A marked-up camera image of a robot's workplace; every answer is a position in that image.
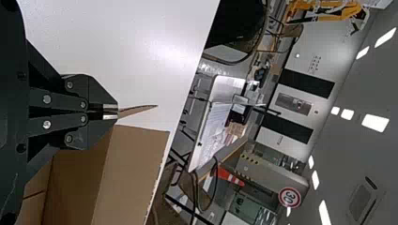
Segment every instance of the white wall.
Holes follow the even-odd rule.
[[[379,188],[387,193],[368,225],[396,224],[394,213],[398,202],[396,176],[398,104],[398,76],[396,53],[398,37],[374,48],[379,37],[398,26],[398,3],[392,3],[380,11],[361,48],[370,51],[357,60],[349,72],[335,105],[356,112],[351,121],[330,115],[314,148],[314,167],[318,170],[318,191],[309,191],[304,204],[292,211],[291,225],[321,224],[318,206],[325,200],[331,224],[349,224],[346,216],[349,197],[365,175],[371,177]],[[390,123],[384,133],[378,133],[361,125],[366,113],[387,117]],[[304,172],[307,177],[312,171]],[[279,224],[287,224],[282,219]]]
[[[325,124],[327,116],[331,110],[337,94],[344,82],[344,79],[357,56],[358,49],[367,34],[367,29],[357,33],[353,37],[345,37],[347,34],[348,22],[310,22],[306,23],[304,32],[298,43],[294,46],[286,67],[303,74],[311,75],[316,78],[334,82],[333,90],[328,99],[318,97],[309,93],[299,91],[284,85],[278,85],[275,95],[270,103],[270,108],[281,112],[280,117],[301,124],[314,130],[308,144],[297,142],[283,136],[281,144],[276,142],[281,137],[280,134],[264,129],[260,134],[264,135],[259,142],[279,150],[288,156],[305,162],[318,137],[319,132]],[[310,64],[315,56],[321,57],[318,70],[312,73]],[[313,103],[313,107],[308,116],[289,111],[275,105],[279,93],[284,93],[292,97],[300,98]]]

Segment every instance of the screw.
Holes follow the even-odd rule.
[[[71,143],[73,141],[73,137],[71,135],[68,135],[67,138],[65,139],[65,142]]]
[[[67,82],[67,88],[72,89],[73,88],[73,82]]]
[[[49,95],[43,96],[43,102],[45,104],[50,104],[51,103],[51,96],[49,96]]]
[[[24,153],[26,151],[26,145],[24,143],[20,143],[17,146],[17,152]]]
[[[43,128],[49,129],[51,127],[51,122],[49,120],[44,121]]]

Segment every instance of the cable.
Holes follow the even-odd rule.
[[[207,209],[214,203],[214,199],[215,199],[216,193],[217,193],[217,187],[218,187],[218,183],[219,183],[219,161],[217,160],[216,157],[213,157],[213,159],[216,162],[214,163],[213,167],[211,168],[210,174],[214,174],[214,172],[215,172],[216,183],[214,185],[213,195],[211,196],[210,203],[205,208],[202,208],[202,205],[199,203],[199,183],[198,183],[197,173],[193,172],[193,175],[196,177],[196,198],[198,201],[197,205],[198,205],[199,212],[201,212],[201,213],[204,213],[205,211],[207,211]]]
[[[298,27],[300,26],[300,24],[298,24],[298,25],[296,25],[295,26],[295,28],[293,28],[291,31],[294,31],[294,30],[296,30]],[[285,33],[283,33],[283,34],[275,34],[276,36],[282,36],[282,35],[284,35]],[[279,52],[279,51],[272,51],[272,50],[258,50],[258,52],[260,53],[289,53],[290,52],[290,50],[292,50],[293,49],[293,47],[295,46],[295,44],[297,43],[297,42],[299,42],[299,39],[301,38],[301,36],[299,36],[299,37],[296,37],[296,39],[295,39],[295,41],[293,42],[293,44],[287,49],[287,50],[285,50],[285,51],[281,51],[281,52]]]
[[[191,175],[191,182],[192,182],[192,195],[193,195],[193,199],[192,199],[192,203],[193,203],[193,209],[191,212],[191,222],[190,225],[193,225],[194,219],[196,218],[196,203],[197,203],[197,199],[196,199],[196,195],[195,195],[195,181],[194,181],[194,176]]]
[[[297,42],[299,42],[299,38],[301,38],[301,36],[298,37],[298,38],[295,40],[295,42],[293,42],[293,44],[292,44],[287,50],[285,50],[285,51],[279,52],[279,51],[272,51],[272,50],[258,50],[258,52],[259,52],[259,53],[260,53],[260,52],[261,52],[261,53],[289,53],[289,51],[293,49],[293,47],[295,46],[295,44],[297,44]]]
[[[266,13],[264,15],[264,23],[263,23],[263,28],[261,30],[260,36],[257,39],[257,42],[254,44],[252,50],[248,54],[246,54],[243,58],[241,58],[241,59],[239,59],[237,61],[226,61],[226,60],[223,60],[223,59],[221,59],[219,57],[216,57],[216,56],[204,53],[204,52],[202,53],[202,57],[204,59],[207,59],[207,60],[210,60],[210,61],[214,61],[214,62],[217,62],[217,63],[220,63],[220,64],[224,64],[224,65],[227,65],[227,66],[234,66],[236,64],[239,64],[239,63],[245,61],[250,56],[252,56],[257,51],[257,48],[260,45],[261,40],[263,39],[263,35],[266,33],[266,30],[267,30],[268,21],[269,21],[268,0],[267,0],[267,3],[264,5],[264,9],[265,9]]]

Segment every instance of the sign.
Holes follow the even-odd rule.
[[[296,189],[285,187],[279,192],[279,202],[286,208],[297,208],[301,205],[301,195]]]

